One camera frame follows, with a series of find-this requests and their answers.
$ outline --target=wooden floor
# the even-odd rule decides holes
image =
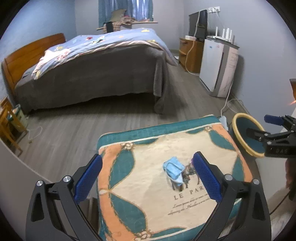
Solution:
[[[170,113],[154,113],[152,94],[103,97],[67,107],[38,110],[30,114],[28,128],[42,126],[43,131],[32,143],[28,143],[28,134],[21,139],[23,153],[20,159],[56,182],[88,163],[104,133],[196,119],[208,114],[220,116],[224,98],[209,96],[198,77],[184,72],[181,66],[169,66],[169,69],[175,91],[170,100]],[[231,107],[243,112],[237,103]],[[231,122],[234,113],[227,110],[224,115]]]

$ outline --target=gray bed sheet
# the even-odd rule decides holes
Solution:
[[[163,113],[169,82],[165,52],[135,45],[82,55],[37,80],[29,74],[17,83],[15,93],[26,114],[128,93],[153,93],[154,110]]]

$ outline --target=window sill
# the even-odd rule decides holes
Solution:
[[[136,22],[132,22],[132,24],[138,24],[138,23],[158,23],[156,21],[151,21],[151,22],[141,22],[141,21],[136,21]]]

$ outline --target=black monitor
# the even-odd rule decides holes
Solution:
[[[193,13],[189,15],[189,36],[196,37],[199,41],[204,41],[207,37],[207,10]]]

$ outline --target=blue curtain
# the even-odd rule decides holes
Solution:
[[[152,21],[152,0],[99,0],[99,27],[109,22],[112,12],[118,9],[126,9],[126,15],[136,20]]]

